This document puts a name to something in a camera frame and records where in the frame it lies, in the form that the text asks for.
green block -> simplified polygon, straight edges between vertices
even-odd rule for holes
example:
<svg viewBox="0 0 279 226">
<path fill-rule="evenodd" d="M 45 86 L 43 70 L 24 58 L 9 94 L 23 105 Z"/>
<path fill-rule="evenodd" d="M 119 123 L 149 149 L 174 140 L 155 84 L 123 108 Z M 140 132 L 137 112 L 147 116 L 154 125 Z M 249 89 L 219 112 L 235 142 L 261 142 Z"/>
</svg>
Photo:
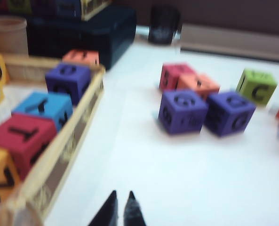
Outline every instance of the green block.
<svg viewBox="0 0 279 226">
<path fill-rule="evenodd" d="M 32 13 L 30 0 L 7 0 L 8 9 L 12 13 Z"/>
<path fill-rule="evenodd" d="M 272 74 L 245 69 L 236 90 L 256 104 L 266 105 L 276 87 Z"/>
</svg>

wall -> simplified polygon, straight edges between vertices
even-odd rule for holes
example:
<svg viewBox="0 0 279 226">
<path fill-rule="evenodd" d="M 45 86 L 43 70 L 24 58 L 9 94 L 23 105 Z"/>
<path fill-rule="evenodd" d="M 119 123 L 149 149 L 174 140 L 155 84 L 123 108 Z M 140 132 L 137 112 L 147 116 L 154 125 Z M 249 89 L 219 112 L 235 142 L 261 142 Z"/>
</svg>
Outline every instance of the wall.
<svg viewBox="0 0 279 226">
<path fill-rule="evenodd" d="M 133 7 L 138 24 L 148 25 L 155 3 L 176 6 L 182 22 L 279 34 L 279 0 L 113 0 Z"/>
</svg>

white table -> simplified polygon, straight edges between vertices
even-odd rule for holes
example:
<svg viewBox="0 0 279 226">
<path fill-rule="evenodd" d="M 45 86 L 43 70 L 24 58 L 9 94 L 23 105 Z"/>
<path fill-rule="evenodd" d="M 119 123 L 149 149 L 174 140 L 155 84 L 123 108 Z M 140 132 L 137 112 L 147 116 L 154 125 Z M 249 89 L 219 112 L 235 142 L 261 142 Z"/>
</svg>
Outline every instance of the white table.
<svg viewBox="0 0 279 226">
<path fill-rule="evenodd" d="M 244 133 L 169 136 L 157 120 L 162 64 L 187 62 L 235 89 L 243 69 L 272 72 L 278 86 Z M 133 190 L 148 226 L 279 226 L 279 64 L 202 53 L 138 38 L 106 73 L 104 96 L 46 220 L 86 226 L 112 190 L 119 226 Z"/>
</svg>

wooden tray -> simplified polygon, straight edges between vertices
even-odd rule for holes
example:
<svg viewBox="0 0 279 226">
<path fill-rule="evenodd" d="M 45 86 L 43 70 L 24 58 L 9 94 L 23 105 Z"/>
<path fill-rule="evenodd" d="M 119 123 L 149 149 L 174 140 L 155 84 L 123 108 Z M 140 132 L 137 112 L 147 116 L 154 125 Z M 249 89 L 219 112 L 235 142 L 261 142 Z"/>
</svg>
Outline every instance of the wooden tray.
<svg viewBox="0 0 279 226">
<path fill-rule="evenodd" d="M 60 60 L 4 55 L 11 82 L 45 83 L 45 73 Z M 103 93 L 105 68 L 90 67 L 92 80 L 73 115 L 46 148 L 23 184 L 0 205 L 0 225 L 42 225 L 69 174 Z"/>
</svg>

black container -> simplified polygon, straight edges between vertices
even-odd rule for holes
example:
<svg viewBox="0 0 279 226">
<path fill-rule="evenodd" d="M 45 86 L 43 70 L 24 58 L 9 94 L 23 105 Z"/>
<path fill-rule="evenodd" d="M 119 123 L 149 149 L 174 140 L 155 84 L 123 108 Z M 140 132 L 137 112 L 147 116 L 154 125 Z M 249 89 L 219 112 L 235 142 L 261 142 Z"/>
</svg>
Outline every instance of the black container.
<svg viewBox="0 0 279 226">
<path fill-rule="evenodd" d="M 89 21 L 25 18 L 30 55 L 62 58 L 74 48 L 95 50 L 107 70 L 133 42 L 136 31 L 135 11 L 115 5 L 106 7 Z"/>
<path fill-rule="evenodd" d="M 168 5 L 154 5 L 151 9 L 149 41 L 171 44 L 180 21 L 179 11 Z"/>
</svg>

